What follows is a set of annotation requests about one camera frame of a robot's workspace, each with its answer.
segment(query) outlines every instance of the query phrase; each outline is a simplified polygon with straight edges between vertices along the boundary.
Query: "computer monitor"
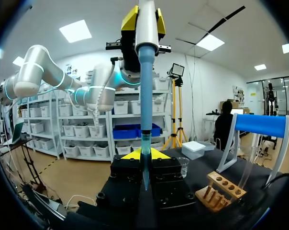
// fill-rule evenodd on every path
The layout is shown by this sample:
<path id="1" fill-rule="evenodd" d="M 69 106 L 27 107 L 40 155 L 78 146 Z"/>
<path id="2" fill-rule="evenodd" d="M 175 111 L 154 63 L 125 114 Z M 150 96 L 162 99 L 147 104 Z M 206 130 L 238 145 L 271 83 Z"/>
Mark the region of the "computer monitor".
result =
<path id="1" fill-rule="evenodd" d="M 244 109 L 232 109 L 231 114 L 244 114 Z"/>

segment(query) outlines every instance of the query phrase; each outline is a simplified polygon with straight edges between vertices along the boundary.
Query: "cable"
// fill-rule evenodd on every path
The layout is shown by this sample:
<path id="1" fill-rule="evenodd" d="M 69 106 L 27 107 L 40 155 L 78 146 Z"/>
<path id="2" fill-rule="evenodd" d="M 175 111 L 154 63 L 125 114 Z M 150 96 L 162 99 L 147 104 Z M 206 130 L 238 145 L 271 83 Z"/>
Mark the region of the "cable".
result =
<path id="1" fill-rule="evenodd" d="M 87 199 L 90 199 L 90 200 L 92 200 L 93 201 L 93 204 L 96 206 L 96 202 L 94 201 L 94 199 L 91 199 L 90 197 L 87 197 L 87 196 L 83 196 L 83 195 L 73 195 L 70 199 L 69 199 L 69 201 L 67 202 L 67 204 L 65 205 L 65 207 L 66 207 L 66 210 L 68 209 L 68 207 L 69 207 L 69 203 L 71 202 L 71 200 L 74 198 L 74 197 L 76 197 L 76 196 L 79 196 L 79 197 L 83 197 L 83 198 L 87 198 Z"/>
<path id="2" fill-rule="evenodd" d="M 287 177 L 287 176 L 289 176 L 289 173 L 284 173 L 282 175 L 279 175 L 279 176 L 275 177 L 274 179 L 269 181 L 265 186 L 263 186 L 263 189 L 269 188 L 272 185 L 272 183 L 274 183 L 275 181 L 277 181 L 280 178 Z"/>

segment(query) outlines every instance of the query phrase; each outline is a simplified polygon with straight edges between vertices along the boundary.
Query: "person in black hoodie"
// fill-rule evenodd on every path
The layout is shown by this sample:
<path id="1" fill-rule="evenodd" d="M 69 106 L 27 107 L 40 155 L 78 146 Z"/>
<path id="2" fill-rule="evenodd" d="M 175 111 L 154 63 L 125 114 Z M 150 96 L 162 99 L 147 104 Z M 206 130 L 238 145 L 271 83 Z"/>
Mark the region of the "person in black hoodie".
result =
<path id="1" fill-rule="evenodd" d="M 222 114 L 217 118 L 215 123 L 215 133 L 213 135 L 214 141 L 217 143 L 217 148 L 224 151 L 227 143 L 227 139 L 229 138 L 231 124 L 233 115 L 232 111 L 232 103 L 226 101 L 222 105 Z"/>

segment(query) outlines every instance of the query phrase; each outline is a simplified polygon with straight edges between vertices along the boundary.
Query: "white cable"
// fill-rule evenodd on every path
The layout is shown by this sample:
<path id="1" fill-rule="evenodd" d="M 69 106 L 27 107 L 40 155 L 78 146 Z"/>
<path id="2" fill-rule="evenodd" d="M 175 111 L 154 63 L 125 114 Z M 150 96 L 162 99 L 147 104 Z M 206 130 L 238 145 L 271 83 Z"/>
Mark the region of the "white cable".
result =
<path id="1" fill-rule="evenodd" d="M 90 197 L 87 197 L 87 196 L 83 196 L 83 195 L 73 195 L 70 199 L 69 199 L 69 201 L 67 202 L 67 204 L 65 205 L 65 207 L 66 207 L 66 210 L 68 209 L 68 207 L 69 207 L 69 203 L 71 202 L 71 200 L 74 198 L 74 197 L 76 197 L 76 196 L 79 196 L 79 197 L 83 197 L 83 198 L 87 198 L 87 199 L 90 199 L 90 200 L 92 200 L 93 201 L 93 204 L 96 206 L 96 202 L 94 201 L 94 199 L 92 199 L 92 198 L 90 198 Z"/>

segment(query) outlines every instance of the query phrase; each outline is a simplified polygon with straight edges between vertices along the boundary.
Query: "ceiling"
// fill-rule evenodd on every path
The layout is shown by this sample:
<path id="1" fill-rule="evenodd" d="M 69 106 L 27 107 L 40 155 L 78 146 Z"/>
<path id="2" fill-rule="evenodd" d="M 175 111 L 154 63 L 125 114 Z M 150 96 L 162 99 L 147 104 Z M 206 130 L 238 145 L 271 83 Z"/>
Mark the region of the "ceiling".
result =
<path id="1" fill-rule="evenodd" d="M 269 14 L 256 0 L 155 0 L 161 8 L 167 34 L 161 44 L 171 45 L 174 52 L 202 58 L 250 78 L 289 70 L 289 53 L 282 53 L 287 43 Z M 19 67 L 12 64 L 17 56 L 40 44 L 53 60 L 104 50 L 106 42 L 120 38 L 123 17 L 136 5 L 136 0 L 37 0 L 18 21 L 9 35 L 0 80 L 12 75 Z M 212 35 L 225 44 L 209 52 L 194 46 L 218 21 L 240 7 L 245 9 L 220 25 Z M 91 39 L 69 43 L 59 28 L 84 19 Z M 254 66 L 265 64 L 266 70 Z"/>

